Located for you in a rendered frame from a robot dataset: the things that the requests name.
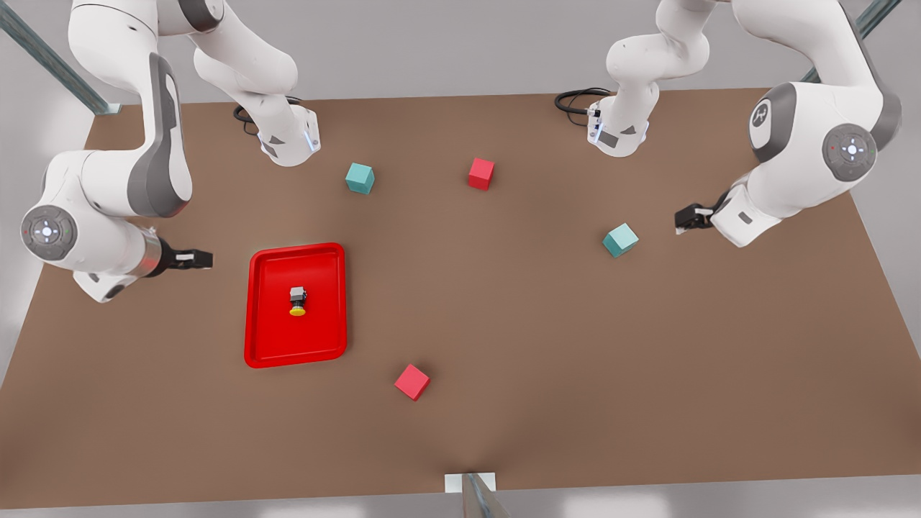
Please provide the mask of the teal cube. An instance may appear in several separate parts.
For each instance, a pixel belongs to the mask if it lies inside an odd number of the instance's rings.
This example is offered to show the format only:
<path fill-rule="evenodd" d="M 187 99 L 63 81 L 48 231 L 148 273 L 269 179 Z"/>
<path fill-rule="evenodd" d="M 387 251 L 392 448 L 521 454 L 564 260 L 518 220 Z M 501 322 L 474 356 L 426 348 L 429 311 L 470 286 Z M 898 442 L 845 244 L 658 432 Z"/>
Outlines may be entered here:
<path fill-rule="evenodd" d="M 349 167 L 348 174 L 346 174 L 345 181 L 350 191 L 366 195 L 371 193 L 375 183 L 375 175 L 372 167 L 353 162 Z"/>
<path fill-rule="evenodd" d="M 628 223 L 622 223 L 622 225 L 615 227 L 604 236 L 602 245 L 605 246 L 605 249 L 608 250 L 612 257 L 619 257 L 632 249 L 638 243 L 638 240 L 638 236 L 636 236 Z"/>

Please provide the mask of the red plastic tray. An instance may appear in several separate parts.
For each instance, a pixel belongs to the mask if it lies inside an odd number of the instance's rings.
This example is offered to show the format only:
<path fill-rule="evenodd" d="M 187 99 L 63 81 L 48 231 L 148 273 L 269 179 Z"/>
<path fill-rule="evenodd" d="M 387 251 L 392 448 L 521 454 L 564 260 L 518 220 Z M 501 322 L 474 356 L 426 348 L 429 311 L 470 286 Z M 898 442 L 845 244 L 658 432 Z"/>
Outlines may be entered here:
<path fill-rule="evenodd" d="M 339 243 L 260 250 L 250 260 L 244 361 L 273 368 L 341 357 L 346 294 Z"/>

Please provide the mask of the silver frame post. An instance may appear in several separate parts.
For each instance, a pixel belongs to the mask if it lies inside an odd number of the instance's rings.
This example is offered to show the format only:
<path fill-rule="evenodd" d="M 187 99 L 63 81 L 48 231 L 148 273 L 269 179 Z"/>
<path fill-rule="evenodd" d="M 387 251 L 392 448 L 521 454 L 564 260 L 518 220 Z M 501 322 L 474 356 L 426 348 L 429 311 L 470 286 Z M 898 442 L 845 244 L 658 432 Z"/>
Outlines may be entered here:
<path fill-rule="evenodd" d="M 861 23 L 839 0 L 796 0 L 787 27 L 786 45 L 812 63 L 823 85 L 887 88 L 866 49 Z"/>
<path fill-rule="evenodd" d="M 81 101 L 92 114 L 113 115 L 121 111 L 121 104 L 106 102 L 19 14 L 14 12 L 5 0 L 0 0 L 0 29 L 32 56 L 60 85 L 65 86 L 67 91 Z"/>
<path fill-rule="evenodd" d="M 446 474 L 444 484 L 463 497 L 463 518 L 510 518 L 496 497 L 496 473 Z"/>

